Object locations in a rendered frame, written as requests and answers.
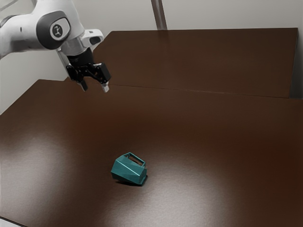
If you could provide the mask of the grey vertical post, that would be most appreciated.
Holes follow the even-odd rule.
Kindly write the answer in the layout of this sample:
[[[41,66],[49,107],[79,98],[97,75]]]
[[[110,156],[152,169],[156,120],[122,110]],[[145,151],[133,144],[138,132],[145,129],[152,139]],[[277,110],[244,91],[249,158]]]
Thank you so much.
[[[151,0],[152,10],[158,30],[167,30],[167,23],[162,0]]]

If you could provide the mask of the teal faceted mug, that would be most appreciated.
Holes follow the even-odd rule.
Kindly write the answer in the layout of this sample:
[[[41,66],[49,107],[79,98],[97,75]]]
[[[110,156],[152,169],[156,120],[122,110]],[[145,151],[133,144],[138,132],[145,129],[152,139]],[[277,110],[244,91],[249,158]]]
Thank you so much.
[[[142,185],[147,177],[146,162],[128,152],[114,161],[111,175],[122,182]]]

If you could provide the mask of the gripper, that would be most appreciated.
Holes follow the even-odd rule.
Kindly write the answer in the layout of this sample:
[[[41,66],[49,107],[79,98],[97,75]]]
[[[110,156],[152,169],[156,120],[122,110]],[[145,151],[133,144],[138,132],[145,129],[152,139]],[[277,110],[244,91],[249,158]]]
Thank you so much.
[[[69,78],[76,82],[83,91],[88,90],[86,81],[79,67],[88,67],[89,76],[96,80],[105,93],[109,91],[108,83],[111,79],[111,74],[105,63],[94,64],[93,53],[90,48],[81,54],[71,56],[68,55],[69,64],[66,66]]]

